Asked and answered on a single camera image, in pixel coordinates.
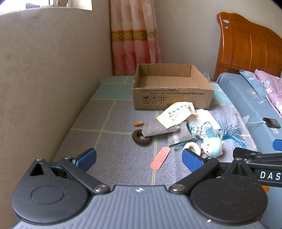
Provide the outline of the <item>black smartphone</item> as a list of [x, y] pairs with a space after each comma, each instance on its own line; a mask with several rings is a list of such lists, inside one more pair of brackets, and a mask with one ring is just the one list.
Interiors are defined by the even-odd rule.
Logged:
[[276, 129], [281, 128], [280, 124], [278, 123], [278, 121], [276, 119], [264, 117], [263, 121], [268, 126], [268, 128], [276, 128]]

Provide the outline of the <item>small orange object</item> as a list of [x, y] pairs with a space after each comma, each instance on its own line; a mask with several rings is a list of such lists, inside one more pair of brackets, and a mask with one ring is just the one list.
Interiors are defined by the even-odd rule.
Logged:
[[135, 122], [135, 123], [134, 123], [134, 126], [135, 126], [135, 127], [143, 126], [143, 122], [142, 122], [142, 121]]

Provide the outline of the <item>yellow printed lens cloth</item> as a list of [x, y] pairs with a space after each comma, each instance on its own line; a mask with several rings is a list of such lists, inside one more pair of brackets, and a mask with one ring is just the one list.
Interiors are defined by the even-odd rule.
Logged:
[[193, 103], [176, 102], [170, 105], [159, 116], [157, 116], [156, 119], [166, 129], [169, 129], [172, 126], [179, 125], [180, 123], [182, 123], [192, 115], [197, 116], [197, 112], [194, 108]]

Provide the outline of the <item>blue embroidered pouch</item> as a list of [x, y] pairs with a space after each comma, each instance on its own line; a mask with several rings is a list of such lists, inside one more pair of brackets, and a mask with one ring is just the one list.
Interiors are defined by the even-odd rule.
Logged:
[[204, 138], [218, 137], [220, 129], [215, 129], [210, 122], [205, 122], [202, 125], [188, 124], [190, 133], [198, 139], [203, 140]]

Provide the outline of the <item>pink nail file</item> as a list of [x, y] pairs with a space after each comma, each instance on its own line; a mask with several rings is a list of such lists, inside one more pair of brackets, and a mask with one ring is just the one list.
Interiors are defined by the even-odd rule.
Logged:
[[166, 160], [168, 154], [170, 153], [170, 148], [169, 147], [162, 147], [155, 157], [155, 159], [151, 163], [151, 169], [153, 170], [158, 170]]

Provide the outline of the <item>pink striped curtain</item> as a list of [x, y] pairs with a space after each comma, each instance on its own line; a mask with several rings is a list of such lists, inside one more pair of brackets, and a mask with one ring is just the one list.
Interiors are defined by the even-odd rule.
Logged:
[[116, 76], [134, 75], [139, 64], [161, 63], [154, 1], [110, 1], [110, 17]]

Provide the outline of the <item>wooden headboard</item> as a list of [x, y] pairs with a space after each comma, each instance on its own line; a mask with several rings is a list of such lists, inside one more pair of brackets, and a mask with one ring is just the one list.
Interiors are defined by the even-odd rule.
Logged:
[[221, 73], [254, 72], [281, 75], [281, 37], [237, 13], [220, 12], [220, 43], [213, 81]]

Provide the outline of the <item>purple floral quilt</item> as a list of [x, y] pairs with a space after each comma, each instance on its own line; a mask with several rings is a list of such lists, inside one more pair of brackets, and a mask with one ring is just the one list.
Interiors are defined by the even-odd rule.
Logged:
[[264, 87], [266, 96], [274, 110], [281, 117], [281, 78], [257, 69], [255, 75]]

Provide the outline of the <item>window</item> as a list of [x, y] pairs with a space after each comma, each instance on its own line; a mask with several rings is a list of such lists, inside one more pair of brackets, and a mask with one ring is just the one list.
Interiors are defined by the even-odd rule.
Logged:
[[5, 0], [1, 1], [1, 15], [35, 8], [74, 8], [92, 10], [92, 0]]

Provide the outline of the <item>open cardboard box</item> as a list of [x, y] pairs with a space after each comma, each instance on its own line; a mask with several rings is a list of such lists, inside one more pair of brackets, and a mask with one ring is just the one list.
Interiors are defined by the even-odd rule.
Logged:
[[214, 89], [193, 65], [139, 64], [132, 84], [135, 110], [165, 110], [175, 102], [209, 109]]

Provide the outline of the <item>blue tassel ornament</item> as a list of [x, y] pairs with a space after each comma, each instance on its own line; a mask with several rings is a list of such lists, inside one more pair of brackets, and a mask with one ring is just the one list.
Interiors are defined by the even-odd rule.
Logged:
[[222, 140], [233, 140], [241, 148], [246, 148], [245, 140], [241, 136], [242, 130], [237, 125], [228, 125], [227, 122], [220, 119], [217, 120], [217, 123], [220, 126]]

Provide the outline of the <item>blue white toy figure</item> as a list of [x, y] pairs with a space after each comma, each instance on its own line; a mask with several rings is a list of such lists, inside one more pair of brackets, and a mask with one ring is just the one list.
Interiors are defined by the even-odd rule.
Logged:
[[223, 140], [219, 137], [206, 137], [201, 148], [207, 156], [217, 158], [223, 154]]

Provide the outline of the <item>white folded cloth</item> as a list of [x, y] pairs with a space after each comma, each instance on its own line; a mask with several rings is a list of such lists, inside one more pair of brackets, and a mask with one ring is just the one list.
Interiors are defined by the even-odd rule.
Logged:
[[214, 119], [212, 114], [205, 109], [196, 109], [196, 116], [191, 115], [188, 118], [188, 125], [190, 127], [205, 127], [210, 126], [211, 128], [215, 130], [220, 130], [220, 126], [217, 123], [217, 121]]

